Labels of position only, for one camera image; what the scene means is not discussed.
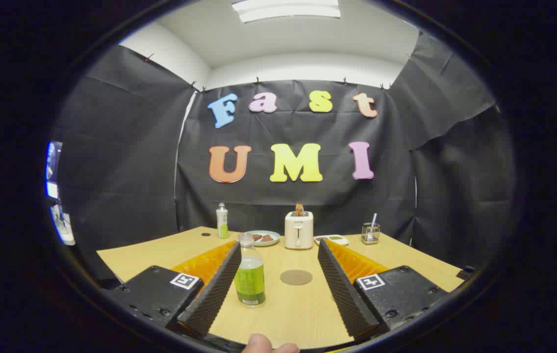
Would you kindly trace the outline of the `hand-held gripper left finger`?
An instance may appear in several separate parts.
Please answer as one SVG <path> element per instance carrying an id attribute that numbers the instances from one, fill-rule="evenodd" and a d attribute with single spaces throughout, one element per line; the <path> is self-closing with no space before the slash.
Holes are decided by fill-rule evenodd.
<path id="1" fill-rule="evenodd" d="M 107 293 L 139 319 L 200 339 L 209 333 L 240 263 L 240 243 L 230 241 L 170 270 L 151 265 Z"/>

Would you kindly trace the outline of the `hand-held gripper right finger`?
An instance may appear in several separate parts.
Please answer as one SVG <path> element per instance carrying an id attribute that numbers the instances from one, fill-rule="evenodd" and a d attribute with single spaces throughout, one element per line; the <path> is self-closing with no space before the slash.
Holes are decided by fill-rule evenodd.
<path id="1" fill-rule="evenodd" d="M 398 329 L 449 295 L 410 266 L 390 270 L 332 241 L 320 241 L 317 259 L 347 333 L 355 341 Z"/>

